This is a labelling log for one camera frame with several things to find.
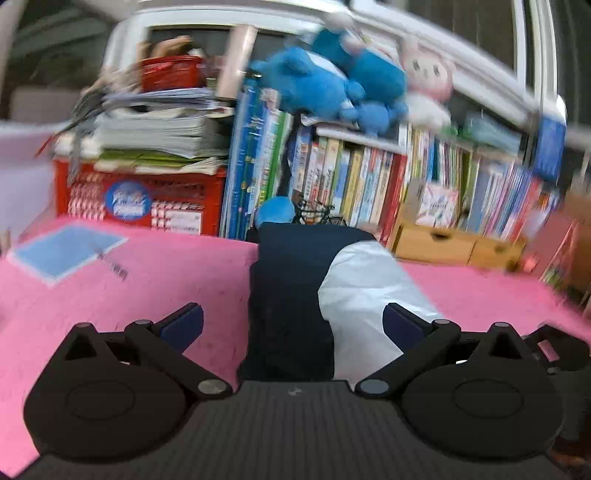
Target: blue paper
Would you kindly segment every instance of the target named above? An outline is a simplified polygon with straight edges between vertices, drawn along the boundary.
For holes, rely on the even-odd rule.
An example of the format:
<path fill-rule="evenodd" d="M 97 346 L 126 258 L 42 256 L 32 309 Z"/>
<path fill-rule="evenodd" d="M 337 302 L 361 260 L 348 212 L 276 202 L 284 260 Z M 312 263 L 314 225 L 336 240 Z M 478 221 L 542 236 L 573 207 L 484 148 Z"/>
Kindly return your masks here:
<path fill-rule="evenodd" d="M 25 270 L 54 284 L 126 240 L 121 236 L 69 225 L 14 249 L 11 255 Z"/>

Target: pink plush toy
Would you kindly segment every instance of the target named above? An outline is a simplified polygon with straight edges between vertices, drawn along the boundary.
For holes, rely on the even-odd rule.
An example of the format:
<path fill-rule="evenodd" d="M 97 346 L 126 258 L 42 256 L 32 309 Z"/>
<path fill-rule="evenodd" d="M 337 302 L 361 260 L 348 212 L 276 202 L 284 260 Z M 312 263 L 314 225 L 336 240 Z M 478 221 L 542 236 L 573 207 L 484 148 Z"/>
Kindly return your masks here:
<path fill-rule="evenodd" d="M 452 95 L 454 65 L 437 54 L 419 49 L 414 37 L 404 40 L 401 61 L 407 74 L 405 101 L 409 123 L 436 131 L 448 126 L 451 116 L 440 102 Z"/>

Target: textured black surface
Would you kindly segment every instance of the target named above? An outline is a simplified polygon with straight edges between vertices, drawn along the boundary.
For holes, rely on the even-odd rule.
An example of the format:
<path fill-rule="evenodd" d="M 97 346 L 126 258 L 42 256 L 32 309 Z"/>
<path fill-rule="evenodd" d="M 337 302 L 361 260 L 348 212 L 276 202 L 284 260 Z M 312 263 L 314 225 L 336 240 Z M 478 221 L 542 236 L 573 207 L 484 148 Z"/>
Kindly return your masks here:
<path fill-rule="evenodd" d="M 166 445 L 113 465 L 45 456 L 22 480 L 566 480 L 543 456 L 517 463 L 448 457 L 408 432 L 391 403 L 344 382 L 246 382 L 193 410 Z"/>

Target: blue plush toy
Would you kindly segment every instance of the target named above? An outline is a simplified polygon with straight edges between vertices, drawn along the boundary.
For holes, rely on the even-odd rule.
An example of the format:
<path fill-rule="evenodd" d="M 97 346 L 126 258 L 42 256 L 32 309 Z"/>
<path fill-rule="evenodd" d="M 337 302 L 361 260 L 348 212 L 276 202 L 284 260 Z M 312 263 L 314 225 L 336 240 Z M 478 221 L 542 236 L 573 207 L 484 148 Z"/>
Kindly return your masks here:
<path fill-rule="evenodd" d="M 403 101 L 396 102 L 392 107 L 382 102 L 366 101 L 357 106 L 357 125 L 370 137 L 384 135 L 390 125 L 408 113 Z"/>
<path fill-rule="evenodd" d="M 317 54 L 290 47 L 268 62 L 253 62 L 251 68 L 261 74 L 261 87 L 280 93 L 282 111 L 304 111 L 325 120 L 357 119 L 352 102 L 363 99 L 363 88 Z"/>
<path fill-rule="evenodd" d="M 385 48 L 373 48 L 351 33 L 347 13 L 330 14 L 310 48 L 341 68 L 365 90 L 365 100 L 393 106 L 406 92 L 406 74 Z"/>

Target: round sticker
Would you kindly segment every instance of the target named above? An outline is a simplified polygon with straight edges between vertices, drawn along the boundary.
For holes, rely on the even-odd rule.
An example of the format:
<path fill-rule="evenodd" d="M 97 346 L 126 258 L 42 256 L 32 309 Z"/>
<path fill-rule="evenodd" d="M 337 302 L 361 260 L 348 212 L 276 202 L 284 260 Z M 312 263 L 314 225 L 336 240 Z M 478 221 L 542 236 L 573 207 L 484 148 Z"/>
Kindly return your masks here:
<path fill-rule="evenodd" d="M 105 204 L 115 218 L 133 222 L 151 211 L 152 198 L 141 183 L 119 181 L 107 190 Z"/>

